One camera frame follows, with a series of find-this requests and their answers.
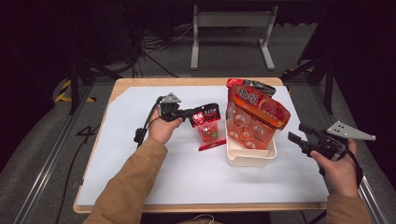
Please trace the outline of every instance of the hand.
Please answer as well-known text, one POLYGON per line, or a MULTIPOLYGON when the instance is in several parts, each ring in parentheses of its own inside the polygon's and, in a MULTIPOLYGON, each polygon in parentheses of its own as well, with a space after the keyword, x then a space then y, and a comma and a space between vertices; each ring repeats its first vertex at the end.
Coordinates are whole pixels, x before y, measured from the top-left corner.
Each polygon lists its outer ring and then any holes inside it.
MULTIPOLYGON (((348 139, 347 143, 349 150, 356 156, 358 153, 356 142, 348 139)), ((326 177, 334 189, 334 194, 359 197, 355 162, 348 154, 339 161, 330 161, 317 151, 311 151, 310 155, 325 170, 326 177)))
POLYGON ((158 108, 154 109, 154 112, 150 118, 150 125, 148 127, 148 136, 155 138, 165 145, 172 136, 173 130, 183 122, 182 118, 175 119, 171 122, 159 118, 158 108))

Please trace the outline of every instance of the sleeve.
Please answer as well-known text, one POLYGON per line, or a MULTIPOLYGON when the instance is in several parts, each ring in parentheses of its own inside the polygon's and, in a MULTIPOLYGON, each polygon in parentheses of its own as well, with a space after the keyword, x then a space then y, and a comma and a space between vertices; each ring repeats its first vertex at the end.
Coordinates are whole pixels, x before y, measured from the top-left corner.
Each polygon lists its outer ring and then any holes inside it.
POLYGON ((166 154, 163 144, 148 138, 108 181, 84 223, 140 223, 166 154))
POLYGON ((372 223, 367 207, 361 198, 331 195, 327 202, 326 224, 372 223))

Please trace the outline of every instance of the metal stand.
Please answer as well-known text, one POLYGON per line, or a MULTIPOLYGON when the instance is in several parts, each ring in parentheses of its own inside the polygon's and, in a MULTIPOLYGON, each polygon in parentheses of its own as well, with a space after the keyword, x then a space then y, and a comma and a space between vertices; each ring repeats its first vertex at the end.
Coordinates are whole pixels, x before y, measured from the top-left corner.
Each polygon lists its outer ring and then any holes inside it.
POLYGON ((317 86, 319 82, 326 76, 326 86, 325 86, 325 94, 324 94, 324 104, 329 114, 332 114, 332 84, 333 84, 333 65, 331 59, 323 59, 318 58, 308 63, 305 63, 293 71, 283 75, 280 79, 285 82, 292 77, 295 77, 301 74, 306 69, 314 67, 311 75, 309 75, 307 82, 309 85, 317 86))
POLYGON ((70 65, 70 79, 72 87, 72 108, 70 109, 70 115, 74 114, 79 105, 78 78, 81 78, 82 83, 85 86, 91 86, 95 82, 95 77, 90 70, 91 67, 94 67, 106 76, 113 77, 114 79, 122 78, 122 76, 86 58, 81 57, 79 59, 75 59, 70 65))
POLYGON ((275 66, 268 50, 268 41, 275 23, 277 7, 272 11, 260 12, 199 12, 198 7, 194 6, 193 16, 193 44, 191 54, 191 70, 198 69, 199 38, 198 27, 266 27, 264 39, 259 40, 262 55, 268 70, 274 70, 275 66))

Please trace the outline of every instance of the white paper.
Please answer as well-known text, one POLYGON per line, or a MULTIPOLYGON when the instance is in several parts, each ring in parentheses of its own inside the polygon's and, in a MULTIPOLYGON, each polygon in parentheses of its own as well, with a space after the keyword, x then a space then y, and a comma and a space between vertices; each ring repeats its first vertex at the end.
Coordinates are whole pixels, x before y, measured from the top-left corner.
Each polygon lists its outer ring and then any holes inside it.
MULTIPOLYGON (((132 87, 107 109, 98 144, 92 155, 76 205, 94 205, 107 181, 135 149, 134 132, 146 121, 159 96, 174 93, 180 109, 218 103, 227 105, 225 86, 132 87)), ((322 203, 329 194, 314 160, 288 139, 300 121, 286 87, 273 98, 291 113, 276 137, 276 157, 265 167, 235 167, 227 162, 226 146, 198 151, 200 139, 189 122, 182 123, 166 144, 169 152, 146 204, 189 203, 322 203)))

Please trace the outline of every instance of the white table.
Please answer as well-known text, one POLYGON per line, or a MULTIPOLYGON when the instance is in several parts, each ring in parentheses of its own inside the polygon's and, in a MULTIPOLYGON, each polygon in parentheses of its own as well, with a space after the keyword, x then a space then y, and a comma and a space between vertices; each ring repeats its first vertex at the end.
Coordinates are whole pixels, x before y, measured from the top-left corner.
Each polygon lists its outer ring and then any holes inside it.
MULTIPOLYGON (((300 123, 286 87, 277 78, 254 78, 276 87, 274 99, 291 113, 276 138, 276 157, 265 167, 235 167, 226 146, 198 151, 198 133, 186 121, 166 144, 169 153, 144 212, 224 212, 325 209, 329 194, 314 160, 287 139, 300 123)), ((227 78, 120 79, 110 98, 74 209, 91 212, 107 181, 134 153, 142 127, 160 95, 174 93, 181 109, 218 103, 224 114, 227 78)))

